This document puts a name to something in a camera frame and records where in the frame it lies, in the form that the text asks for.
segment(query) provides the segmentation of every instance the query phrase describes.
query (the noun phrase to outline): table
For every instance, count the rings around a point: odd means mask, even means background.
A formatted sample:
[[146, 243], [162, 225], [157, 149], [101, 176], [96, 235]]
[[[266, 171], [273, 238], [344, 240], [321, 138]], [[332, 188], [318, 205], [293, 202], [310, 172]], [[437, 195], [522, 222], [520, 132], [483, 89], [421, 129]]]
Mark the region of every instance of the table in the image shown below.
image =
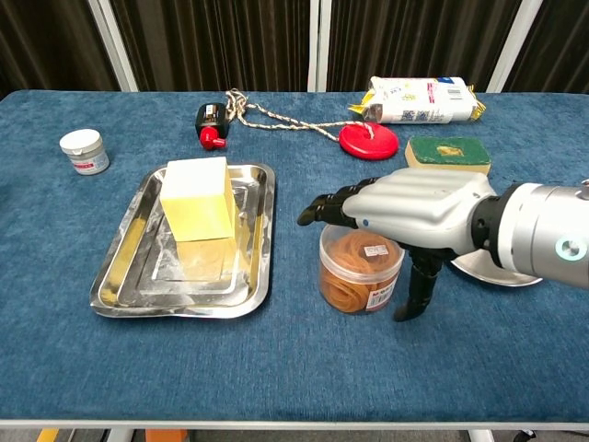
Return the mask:
[[[251, 93], [310, 122], [350, 118], [361, 93]], [[472, 135], [491, 184], [587, 178], [589, 98], [481, 94], [479, 122], [397, 126]], [[19, 91], [0, 102], [0, 425], [589, 428], [589, 297], [549, 281], [484, 285], [445, 268], [432, 304], [396, 323], [393, 302], [344, 315], [318, 292], [321, 225], [298, 227], [318, 194], [403, 167], [364, 162], [314, 133], [233, 122], [204, 152], [194, 114], [223, 93]], [[255, 112], [247, 116], [261, 121]], [[92, 127], [111, 165], [83, 177], [60, 137]], [[235, 320], [99, 317], [88, 293], [142, 177], [171, 159], [227, 155], [277, 178], [271, 292]]]

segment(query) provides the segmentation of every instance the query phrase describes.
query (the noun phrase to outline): white pole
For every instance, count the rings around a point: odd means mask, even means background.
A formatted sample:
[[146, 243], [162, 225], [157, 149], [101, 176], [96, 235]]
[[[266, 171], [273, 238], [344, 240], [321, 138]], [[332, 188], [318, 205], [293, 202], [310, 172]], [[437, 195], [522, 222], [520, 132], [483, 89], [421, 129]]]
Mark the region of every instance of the white pole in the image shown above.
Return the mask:
[[309, 18], [309, 75], [306, 80], [307, 92], [317, 92], [317, 47], [320, 4], [320, 0], [311, 0], [311, 17]]
[[501, 92], [503, 90], [507, 77], [512, 72], [512, 67], [514, 67], [515, 59], [524, 45], [527, 32], [532, 27], [537, 11], [541, 6], [542, 0], [522, 0], [512, 28], [509, 30], [507, 40], [503, 45], [499, 60], [497, 60], [493, 70], [487, 92]]
[[133, 430], [124, 428], [112, 428], [109, 433], [107, 442], [131, 442], [133, 440]]
[[468, 430], [470, 442], [494, 442], [491, 430]]
[[325, 92], [328, 84], [329, 30], [331, 28], [331, 0], [321, 0], [317, 92]]
[[110, 1], [87, 1], [121, 90], [125, 92], [138, 92], [139, 88], [137, 87], [131, 63], [129, 62], [129, 56], [122, 42], [119, 25], [117, 25], [117, 20], [112, 12]]

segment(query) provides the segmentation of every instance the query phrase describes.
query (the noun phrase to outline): metal tray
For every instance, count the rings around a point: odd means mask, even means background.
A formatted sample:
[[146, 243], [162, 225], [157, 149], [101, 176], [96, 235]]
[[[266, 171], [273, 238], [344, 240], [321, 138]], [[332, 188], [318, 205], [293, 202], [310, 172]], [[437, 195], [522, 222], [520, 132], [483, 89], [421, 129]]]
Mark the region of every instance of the metal tray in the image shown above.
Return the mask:
[[514, 273], [497, 267], [491, 254], [486, 250], [477, 250], [462, 255], [452, 261], [455, 267], [485, 283], [505, 287], [523, 287], [537, 284], [542, 278], [528, 274]]
[[[158, 168], [139, 186], [92, 285], [90, 306], [113, 318], [250, 313], [268, 293], [274, 172], [262, 164], [229, 166], [239, 209], [236, 246], [209, 244], [203, 254], [209, 267], [205, 277], [195, 276], [179, 259], [159, 202], [165, 174], [166, 167]], [[211, 253], [218, 250], [230, 251], [219, 252], [212, 265]]]

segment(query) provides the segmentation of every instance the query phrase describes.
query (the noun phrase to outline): clear plastic container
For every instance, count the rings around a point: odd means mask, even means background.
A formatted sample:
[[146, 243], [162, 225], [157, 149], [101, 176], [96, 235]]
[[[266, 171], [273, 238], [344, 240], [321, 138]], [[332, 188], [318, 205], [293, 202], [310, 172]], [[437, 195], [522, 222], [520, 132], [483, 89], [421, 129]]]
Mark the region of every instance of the clear plastic container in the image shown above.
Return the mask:
[[319, 240], [319, 289], [344, 313], [375, 311], [391, 298], [405, 250], [365, 230], [326, 226]]

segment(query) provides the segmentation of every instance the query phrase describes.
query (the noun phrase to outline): container label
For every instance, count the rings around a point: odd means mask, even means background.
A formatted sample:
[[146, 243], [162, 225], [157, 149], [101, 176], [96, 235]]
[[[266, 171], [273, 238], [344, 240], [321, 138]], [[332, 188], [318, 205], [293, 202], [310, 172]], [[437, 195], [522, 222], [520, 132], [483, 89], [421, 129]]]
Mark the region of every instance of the container label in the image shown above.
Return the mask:
[[395, 284], [397, 283], [397, 276], [398, 274], [395, 275], [395, 278], [389, 285], [370, 292], [368, 302], [366, 303], [366, 311], [378, 310], [385, 306], [393, 294], [393, 288], [395, 288]]
[[92, 158], [71, 160], [75, 169], [82, 175], [91, 175], [100, 172], [109, 165], [109, 157], [107, 157], [107, 153], [104, 150]]
[[462, 90], [460, 87], [449, 87], [447, 91], [450, 99], [462, 99]]
[[216, 104], [207, 104], [204, 108], [204, 116], [202, 117], [204, 122], [216, 122], [217, 117], [217, 105]]
[[388, 249], [384, 245], [366, 246], [364, 247], [364, 253], [366, 256], [388, 255]]

